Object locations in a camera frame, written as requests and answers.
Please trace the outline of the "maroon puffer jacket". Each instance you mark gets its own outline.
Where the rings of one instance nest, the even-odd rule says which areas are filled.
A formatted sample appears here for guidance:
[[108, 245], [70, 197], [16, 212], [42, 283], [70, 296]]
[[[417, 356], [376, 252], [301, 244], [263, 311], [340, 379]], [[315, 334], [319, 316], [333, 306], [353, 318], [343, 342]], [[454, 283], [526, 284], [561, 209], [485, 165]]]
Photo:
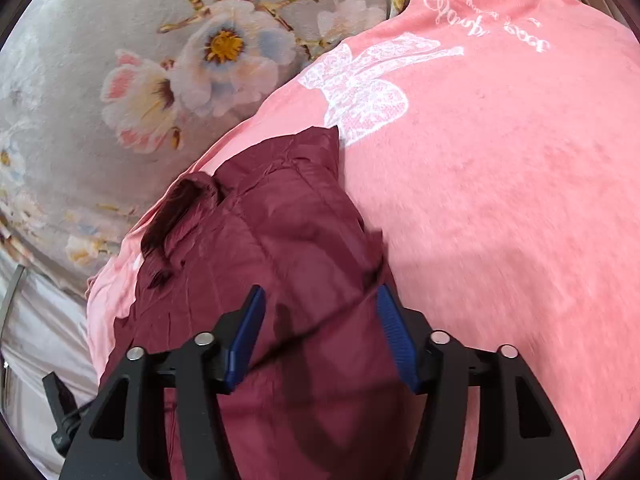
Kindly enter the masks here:
[[170, 190], [142, 240], [134, 303], [106, 367], [130, 346], [175, 349], [239, 309], [266, 315], [242, 384], [220, 401], [245, 479], [397, 479], [408, 391], [376, 314], [382, 236], [338, 180], [335, 129], [251, 146]]

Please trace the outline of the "white satin curtain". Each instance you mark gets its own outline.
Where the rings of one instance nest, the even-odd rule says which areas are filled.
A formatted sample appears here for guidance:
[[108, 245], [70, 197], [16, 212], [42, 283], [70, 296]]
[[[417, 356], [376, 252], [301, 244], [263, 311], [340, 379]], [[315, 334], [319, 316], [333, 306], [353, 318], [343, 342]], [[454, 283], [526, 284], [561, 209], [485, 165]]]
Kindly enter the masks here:
[[51, 441], [56, 429], [42, 378], [58, 374], [79, 405], [98, 391], [86, 341], [86, 309], [38, 273], [1, 257], [1, 414], [44, 478], [60, 475], [64, 458]]

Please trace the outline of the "pink bow-print blanket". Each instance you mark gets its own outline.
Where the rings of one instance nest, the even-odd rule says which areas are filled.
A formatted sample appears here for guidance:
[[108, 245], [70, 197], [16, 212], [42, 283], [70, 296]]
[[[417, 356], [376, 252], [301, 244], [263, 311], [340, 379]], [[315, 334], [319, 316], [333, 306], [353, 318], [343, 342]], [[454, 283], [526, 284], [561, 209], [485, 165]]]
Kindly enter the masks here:
[[410, 0], [270, 94], [96, 277], [99, 378], [171, 188], [310, 128], [337, 131], [401, 301], [464, 344], [513, 344], [602, 474], [639, 418], [639, 44], [576, 0]]

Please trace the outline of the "grey floral bed sheet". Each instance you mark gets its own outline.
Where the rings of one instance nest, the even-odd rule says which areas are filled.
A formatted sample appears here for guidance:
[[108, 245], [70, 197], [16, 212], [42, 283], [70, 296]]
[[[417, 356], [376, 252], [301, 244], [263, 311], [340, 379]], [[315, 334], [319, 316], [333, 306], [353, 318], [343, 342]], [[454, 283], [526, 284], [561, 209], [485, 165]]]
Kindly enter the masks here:
[[408, 3], [2, 0], [2, 258], [81, 302], [175, 177]]

